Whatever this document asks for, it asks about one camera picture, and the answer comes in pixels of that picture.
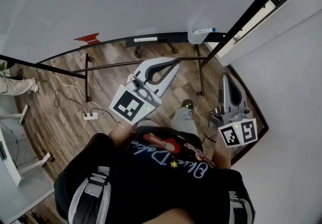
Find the whiteboard marker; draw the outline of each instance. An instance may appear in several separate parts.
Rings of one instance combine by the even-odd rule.
[[[134,42],[158,41],[157,37],[135,38]]]
[[[214,33],[216,31],[216,28],[208,28],[208,29],[202,29],[199,31],[194,31],[194,34],[202,34],[202,33]]]

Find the shoe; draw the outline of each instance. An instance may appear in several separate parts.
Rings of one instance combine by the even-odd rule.
[[[16,80],[22,80],[24,78],[24,72],[22,68],[18,69],[15,77],[16,77]]]
[[[190,99],[185,99],[181,105],[181,108],[188,108],[191,111],[193,110],[193,102]]]
[[[35,93],[37,93],[37,92],[39,91],[39,86],[38,86],[38,84],[37,84],[37,81],[36,81],[36,79],[35,79],[35,78],[31,78],[31,79],[35,81],[35,87],[34,87],[33,91],[34,91]]]

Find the backpack strap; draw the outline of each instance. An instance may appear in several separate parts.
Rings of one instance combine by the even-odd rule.
[[[99,166],[98,171],[96,173],[92,173],[91,176],[86,178],[77,188],[68,211],[68,222],[70,224],[73,224],[79,200],[83,193],[99,198],[102,191],[103,196],[96,224],[105,224],[111,197],[111,184],[108,181],[109,171],[109,167]]]
[[[236,192],[229,192],[230,214],[229,224],[252,224],[254,216],[249,202],[245,199],[238,198]]]

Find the pants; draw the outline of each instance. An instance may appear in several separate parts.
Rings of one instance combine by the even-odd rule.
[[[11,78],[0,77],[0,93],[15,96],[23,94],[26,91],[38,91],[36,80],[26,79],[19,81]]]
[[[139,126],[159,126],[150,119],[143,119],[139,122]],[[178,109],[175,113],[174,118],[171,120],[171,128],[186,133],[192,133],[198,136],[197,127],[193,120],[191,110],[188,108]]]

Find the power strip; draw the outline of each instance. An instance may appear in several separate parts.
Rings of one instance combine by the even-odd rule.
[[[97,115],[97,112],[84,114],[84,120],[95,120],[95,119],[98,119],[98,118],[99,117]]]

